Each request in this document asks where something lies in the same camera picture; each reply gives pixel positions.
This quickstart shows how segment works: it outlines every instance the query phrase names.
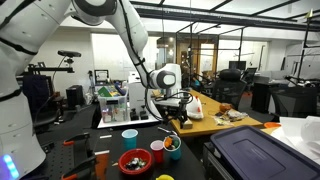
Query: black chair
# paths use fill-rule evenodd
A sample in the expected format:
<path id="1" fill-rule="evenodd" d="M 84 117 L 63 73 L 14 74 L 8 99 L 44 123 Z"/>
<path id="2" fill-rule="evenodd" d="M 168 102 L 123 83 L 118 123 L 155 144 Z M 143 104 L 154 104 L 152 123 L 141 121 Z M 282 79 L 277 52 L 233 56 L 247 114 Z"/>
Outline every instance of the black chair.
<path id="1" fill-rule="evenodd" d="M 63 115 L 63 97 L 55 97 L 50 76 L 25 75 L 22 91 L 28 99 L 36 133 L 45 132 Z"/>
<path id="2" fill-rule="evenodd" d="M 276 87 L 271 88 L 275 114 L 272 121 L 279 117 L 306 118 L 317 115 L 317 88 L 315 87 Z"/>
<path id="3" fill-rule="evenodd" d="M 230 103 L 234 109 L 238 106 L 247 85 L 240 80 L 241 72 L 238 69 L 225 69 L 220 72 L 220 79 L 214 83 L 211 98 L 221 103 Z"/>
<path id="4" fill-rule="evenodd" d="M 251 91 L 251 87 L 253 86 L 253 79 L 254 79 L 254 74 L 256 73 L 257 68 L 247 68 L 243 75 L 241 80 L 245 81 L 247 83 L 247 91 Z"/>

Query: desk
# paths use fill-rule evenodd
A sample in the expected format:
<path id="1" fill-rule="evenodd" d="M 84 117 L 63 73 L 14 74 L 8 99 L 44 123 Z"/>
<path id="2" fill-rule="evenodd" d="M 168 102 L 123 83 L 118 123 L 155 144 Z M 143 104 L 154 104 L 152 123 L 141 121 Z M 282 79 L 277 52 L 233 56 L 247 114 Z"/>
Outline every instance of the desk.
<path id="1" fill-rule="evenodd" d="M 180 129 L 178 120 L 172 120 L 171 124 L 180 137 L 210 135 L 220 130 L 230 128 L 230 126 L 218 126 L 212 118 L 214 114 L 219 112 L 220 103 L 196 91 L 191 91 L 193 96 L 198 96 L 202 103 L 202 111 L 204 118 L 202 120 L 192 120 L 192 129 Z M 263 124 L 250 117 L 241 121 L 233 122 L 235 126 L 250 125 L 256 128 L 263 128 Z"/>
<path id="2" fill-rule="evenodd" d="M 147 127 L 147 128 L 137 128 L 137 147 L 144 148 L 150 153 L 150 144 L 154 140 L 163 140 L 166 134 L 165 132 L 157 130 L 158 126 Z M 152 167 L 143 174 L 143 176 L 127 176 L 119 171 L 118 166 L 112 166 L 118 161 L 120 156 L 125 152 L 123 147 L 123 141 L 121 137 L 122 131 L 113 131 L 111 133 L 110 141 L 110 153 L 109 162 L 107 168 L 107 180 L 155 180 L 161 174 L 168 174 L 174 179 L 184 179 L 184 180 L 205 180 L 205 172 L 199 160 L 192 154 L 188 146 L 181 141 L 181 159 L 178 161 L 173 161 L 169 157 L 168 152 L 164 152 L 165 162 L 162 164 L 154 163 Z"/>
<path id="3" fill-rule="evenodd" d="M 266 129 L 261 129 L 261 131 L 263 131 L 263 132 L 265 132 L 265 133 L 267 133 L 267 134 L 271 135 L 271 133 L 272 133 L 274 130 L 278 129 L 278 128 L 279 128 L 279 127 L 266 128 Z"/>

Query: blue light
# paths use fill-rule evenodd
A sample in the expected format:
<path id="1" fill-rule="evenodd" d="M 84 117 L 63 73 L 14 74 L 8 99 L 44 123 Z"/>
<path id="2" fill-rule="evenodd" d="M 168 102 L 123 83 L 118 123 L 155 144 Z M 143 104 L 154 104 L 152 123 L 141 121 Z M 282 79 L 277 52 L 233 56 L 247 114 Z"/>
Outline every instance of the blue light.
<path id="1" fill-rule="evenodd" d="M 12 176 L 13 178 L 15 178 L 15 179 L 19 177 L 19 173 L 18 173 L 18 171 L 17 171 L 16 169 L 10 171 L 10 173 L 11 173 L 11 176 Z"/>
<path id="2" fill-rule="evenodd" d="M 17 179 L 19 177 L 19 172 L 18 172 L 16 166 L 14 165 L 12 158 L 9 155 L 4 155 L 3 160 L 6 163 L 7 168 L 10 171 L 12 178 Z"/>
<path id="3" fill-rule="evenodd" d="M 3 160 L 6 164 L 8 164 L 9 162 L 12 162 L 12 159 L 9 155 L 4 155 Z"/>
<path id="4" fill-rule="evenodd" d="M 8 167 L 8 169 L 16 169 L 16 167 L 14 166 L 14 164 L 13 164 L 13 162 L 11 162 L 11 163 L 8 163 L 7 164 L 7 167 Z"/>

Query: light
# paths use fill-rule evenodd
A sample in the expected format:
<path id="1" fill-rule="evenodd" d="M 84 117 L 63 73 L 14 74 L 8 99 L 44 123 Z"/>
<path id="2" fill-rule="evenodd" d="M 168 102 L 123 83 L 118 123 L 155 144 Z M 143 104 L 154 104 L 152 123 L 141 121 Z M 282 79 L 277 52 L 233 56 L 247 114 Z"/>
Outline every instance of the light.
<path id="1" fill-rule="evenodd" d="M 10 171 L 11 173 L 11 176 L 14 178 L 14 179 L 17 179 L 19 177 L 19 173 L 18 171 L 15 169 L 15 170 L 12 170 Z"/>
<path id="2" fill-rule="evenodd" d="M 11 159 L 11 157 L 10 157 L 9 155 L 4 155 L 4 156 L 3 156 L 3 160 L 4 160 L 4 162 L 5 162 L 6 164 L 12 162 L 12 159 Z"/>
<path id="3" fill-rule="evenodd" d="M 170 55 L 170 56 L 172 56 L 172 55 L 173 55 L 173 50 L 172 50 L 172 49 L 170 49 L 170 51 L 169 51 L 169 55 Z"/>
<path id="4" fill-rule="evenodd" d="M 3 161 L 6 163 L 8 170 L 10 171 L 11 177 L 17 179 L 19 177 L 19 172 L 14 165 L 12 158 L 9 155 L 3 156 Z"/>

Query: red bowl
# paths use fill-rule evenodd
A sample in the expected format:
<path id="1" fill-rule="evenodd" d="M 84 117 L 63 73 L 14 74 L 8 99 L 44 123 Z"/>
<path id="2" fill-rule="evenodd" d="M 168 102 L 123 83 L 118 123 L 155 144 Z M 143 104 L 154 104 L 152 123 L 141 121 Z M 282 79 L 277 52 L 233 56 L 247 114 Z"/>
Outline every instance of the red bowl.
<path id="1" fill-rule="evenodd" d="M 141 158 L 142 160 L 146 161 L 147 163 L 143 168 L 141 168 L 139 170 L 128 170 L 128 169 L 126 169 L 125 166 L 128 162 L 130 162 L 132 160 L 132 158 Z M 122 156 L 120 157 L 119 162 L 118 162 L 118 166 L 120 168 L 120 171 L 125 174 L 129 174 L 129 175 L 141 174 L 141 173 L 147 171 L 151 167 L 151 164 L 152 164 L 151 154 L 147 150 L 139 149 L 139 148 L 131 149 L 131 150 L 125 152 L 124 154 L 122 154 Z"/>

